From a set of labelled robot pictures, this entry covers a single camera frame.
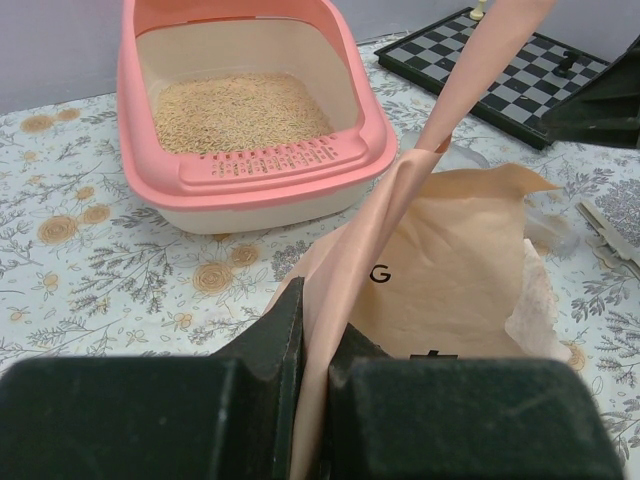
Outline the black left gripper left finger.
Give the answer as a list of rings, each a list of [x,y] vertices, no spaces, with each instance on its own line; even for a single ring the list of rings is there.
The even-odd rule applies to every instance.
[[[1,380],[5,479],[284,479],[301,279],[209,356],[29,359]]]

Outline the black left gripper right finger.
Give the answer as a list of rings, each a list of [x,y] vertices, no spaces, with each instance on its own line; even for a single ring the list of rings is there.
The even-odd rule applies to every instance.
[[[620,479],[566,364],[430,351],[394,359],[348,327],[329,367],[323,479]]]

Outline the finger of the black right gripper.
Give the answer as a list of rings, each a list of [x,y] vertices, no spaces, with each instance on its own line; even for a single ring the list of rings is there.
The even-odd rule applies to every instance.
[[[639,147],[639,42],[541,117],[547,137],[606,147]]]

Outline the clear plastic scoop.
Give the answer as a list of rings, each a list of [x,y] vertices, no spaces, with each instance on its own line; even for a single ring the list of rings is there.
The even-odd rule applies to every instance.
[[[452,143],[435,171],[488,169],[489,167],[489,161],[482,154]],[[580,243],[579,235],[563,218],[543,213],[534,205],[530,197],[525,198],[525,204],[524,235],[532,242],[538,253],[554,254],[559,257],[572,255]]]

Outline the pink cat litter bag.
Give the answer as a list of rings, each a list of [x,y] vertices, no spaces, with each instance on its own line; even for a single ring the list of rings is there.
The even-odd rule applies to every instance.
[[[384,174],[345,225],[291,270],[304,281],[306,366],[290,477],[317,463],[328,369],[357,327],[388,354],[570,358],[553,324],[554,295],[524,235],[524,199],[550,184],[518,165],[437,172],[457,124],[552,9],[497,1],[459,56],[416,145]]]

